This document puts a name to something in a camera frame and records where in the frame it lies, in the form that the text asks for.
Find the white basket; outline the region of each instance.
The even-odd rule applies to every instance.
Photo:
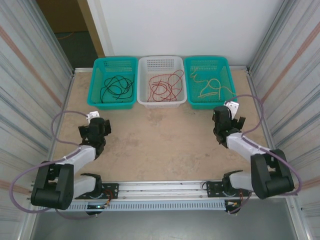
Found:
[[[152,77],[162,74],[173,74],[177,70],[184,69],[184,62],[178,56],[148,56],[142,57],[138,64],[138,78],[137,78],[137,100],[138,103],[144,105],[148,109],[157,108],[177,108],[187,100],[187,87],[185,74],[181,77],[181,82],[178,81],[177,87],[180,89],[182,84],[182,91],[176,96],[177,101],[157,101],[158,99],[150,98],[151,90],[149,81]]]

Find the corrugated metal wall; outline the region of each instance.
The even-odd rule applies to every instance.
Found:
[[[320,238],[320,1],[288,1],[250,67],[277,148],[303,179],[303,212]]]
[[[72,69],[33,0],[0,1],[0,239],[17,237],[23,213],[8,188],[22,171],[47,159],[50,123],[61,110]],[[14,189],[23,203],[36,172]]]

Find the plastic basket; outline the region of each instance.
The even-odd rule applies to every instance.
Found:
[[[184,69],[188,101],[192,108],[213,109],[236,96],[235,85],[225,57],[187,57],[184,60]]]
[[[131,109],[137,100],[137,73],[138,59],[136,57],[116,56],[96,59],[93,65],[87,103],[100,110]],[[110,78],[116,76],[119,80],[122,79],[121,76],[128,80],[121,80],[113,84],[110,81],[115,82],[116,79]],[[113,86],[105,91],[106,88],[103,87],[108,83]],[[121,89],[120,84],[124,87],[128,86],[126,93]]]
[[[178,76],[173,75],[170,81],[176,81],[174,86],[176,90],[174,94],[176,98],[173,100],[164,99],[162,95],[151,94],[151,81],[165,82],[168,81],[167,76],[159,75],[171,75],[177,71],[177,75],[181,76],[179,80]],[[162,87],[158,87],[156,91],[162,91]],[[146,108],[177,108],[180,104],[183,104],[187,100],[187,87],[184,74],[184,62],[181,57],[178,56],[149,56],[142,57],[139,60],[138,65],[138,83],[137,83],[137,101],[144,105]]]

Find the teal basket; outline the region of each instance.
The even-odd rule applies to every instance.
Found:
[[[96,59],[87,103],[100,110],[131,109],[137,100],[137,75],[138,59],[136,57],[115,56]],[[127,81],[121,80],[113,84],[117,79],[122,79],[120,76],[126,78]],[[109,82],[112,86],[105,91],[105,85],[108,85]]]
[[[187,57],[184,59],[184,72],[187,99],[194,109],[213,109],[236,96],[235,85],[225,57]]]

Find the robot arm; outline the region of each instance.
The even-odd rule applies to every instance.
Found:
[[[109,120],[99,117],[98,112],[88,115],[89,125],[80,126],[82,138],[80,151],[65,161],[39,168],[31,194],[34,206],[65,210],[73,198],[84,193],[98,197],[102,192],[102,180],[99,175],[83,173],[74,179],[74,175],[87,163],[97,159],[106,145],[105,136],[111,133]]]
[[[228,102],[213,110],[213,133],[218,143],[237,152],[251,165],[251,173],[237,170],[224,174],[222,179],[224,191],[230,193],[234,189],[245,189],[255,192],[260,199],[291,192],[294,189],[294,182],[290,170],[283,163],[262,151],[260,149],[262,146],[242,136],[241,129],[246,119],[240,117],[238,121],[234,118],[238,106],[236,102]],[[284,152],[280,149],[270,150],[270,152],[286,160]]]

